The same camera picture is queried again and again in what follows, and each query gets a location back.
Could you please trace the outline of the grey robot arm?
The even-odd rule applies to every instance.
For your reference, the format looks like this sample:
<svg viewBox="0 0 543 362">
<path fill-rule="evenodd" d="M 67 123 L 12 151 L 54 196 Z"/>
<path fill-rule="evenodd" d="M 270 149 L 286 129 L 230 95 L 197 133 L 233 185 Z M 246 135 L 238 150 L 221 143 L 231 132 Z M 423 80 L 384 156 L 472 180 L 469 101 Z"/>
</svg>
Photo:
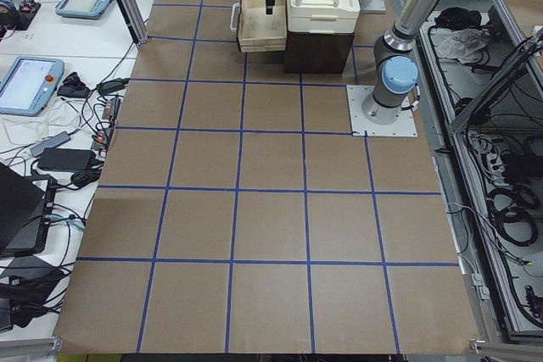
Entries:
<svg viewBox="0 0 543 362">
<path fill-rule="evenodd" d="M 361 103 L 363 115 L 371 122 L 390 125 L 400 116 L 401 105 L 418 77 L 418 68 L 407 54 L 438 1 L 406 0 L 394 24 L 376 40 L 373 53 L 377 84 Z"/>
</svg>

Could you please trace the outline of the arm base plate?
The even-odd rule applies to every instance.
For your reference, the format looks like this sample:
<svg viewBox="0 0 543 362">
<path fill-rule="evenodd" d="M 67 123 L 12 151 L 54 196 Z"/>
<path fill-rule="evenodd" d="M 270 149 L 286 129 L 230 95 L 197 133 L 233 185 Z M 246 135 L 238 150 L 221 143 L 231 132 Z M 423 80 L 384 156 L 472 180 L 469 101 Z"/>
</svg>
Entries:
<svg viewBox="0 0 543 362">
<path fill-rule="evenodd" d="M 361 85 L 346 87 L 351 134 L 368 137 L 417 137 L 409 97 L 404 97 L 400 107 L 384 108 L 374 101 L 373 88 L 374 86 Z"/>
</svg>

